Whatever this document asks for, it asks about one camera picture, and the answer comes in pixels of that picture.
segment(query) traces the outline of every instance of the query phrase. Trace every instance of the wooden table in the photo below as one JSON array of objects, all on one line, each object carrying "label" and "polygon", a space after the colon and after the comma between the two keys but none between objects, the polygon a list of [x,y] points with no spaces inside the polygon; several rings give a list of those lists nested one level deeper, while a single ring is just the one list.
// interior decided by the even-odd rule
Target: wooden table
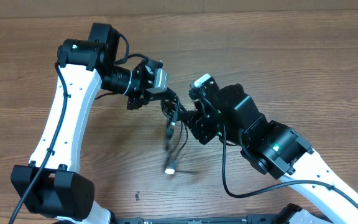
[{"label": "wooden table", "polygon": [[[186,107],[192,107],[190,82],[205,73],[220,87],[240,83],[268,120],[296,129],[358,192],[358,11],[0,20],[0,223],[19,200],[12,167],[27,164],[44,130],[57,48],[67,38],[87,39],[93,22],[112,24],[132,53],[162,59],[169,86]],[[126,67],[138,62],[131,59]],[[137,111],[126,110],[123,96],[94,102],[81,174],[94,182],[97,201],[118,217],[233,217],[277,213],[289,202],[318,212],[289,188],[247,199],[227,196],[217,140],[203,146],[190,136],[179,169],[198,175],[164,175],[164,122],[156,102]],[[235,193],[278,182],[251,168],[237,147],[228,149],[226,172]],[[17,222],[53,221],[22,208]]]}]

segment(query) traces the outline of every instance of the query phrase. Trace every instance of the silver metal part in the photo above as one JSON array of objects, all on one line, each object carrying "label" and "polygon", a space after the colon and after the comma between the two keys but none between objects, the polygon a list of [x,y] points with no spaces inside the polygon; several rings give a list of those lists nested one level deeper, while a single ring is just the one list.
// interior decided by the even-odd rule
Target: silver metal part
[{"label": "silver metal part", "polygon": [[161,93],[168,88],[168,73],[162,69],[157,69],[157,73],[155,74],[154,86],[152,88],[147,89],[150,93]]},{"label": "silver metal part", "polygon": [[196,87],[200,87],[204,82],[206,82],[209,78],[211,78],[211,76],[209,74],[205,74],[202,77],[200,77],[199,79],[197,79],[196,81],[194,81],[193,83],[191,83],[191,88],[196,88]]},{"label": "silver metal part", "polygon": [[310,214],[305,209],[302,209],[300,212],[296,212],[294,216],[289,220],[290,224],[298,224],[298,223],[307,223],[307,224],[331,224],[327,221],[321,220],[312,214]]}]

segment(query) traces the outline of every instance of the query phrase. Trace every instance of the wood grain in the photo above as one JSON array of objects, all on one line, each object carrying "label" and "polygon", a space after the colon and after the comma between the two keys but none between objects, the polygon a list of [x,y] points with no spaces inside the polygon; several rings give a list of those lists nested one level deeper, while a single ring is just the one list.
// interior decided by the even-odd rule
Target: wood grain
[{"label": "wood grain", "polygon": [[[240,83],[268,119],[295,128],[358,192],[358,11],[0,20],[0,223],[7,223],[19,199],[12,167],[27,163],[45,126],[57,47],[67,38],[86,39],[93,22],[125,34],[131,52],[164,60],[170,88],[186,107],[192,107],[190,82],[205,73],[219,86]],[[202,146],[190,137],[179,168],[199,174],[167,177],[163,124],[158,103],[128,111],[123,96],[94,102],[81,174],[95,183],[97,201],[118,217],[232,217],[277,213],[289,202],[318,212],[291,189],[228,197],[217,140]],[[228,149],[226,172],[236,193],[277,183],[253,170],[236,147]],[[25,208],[18,216],[18,223],[51,222]]]}]

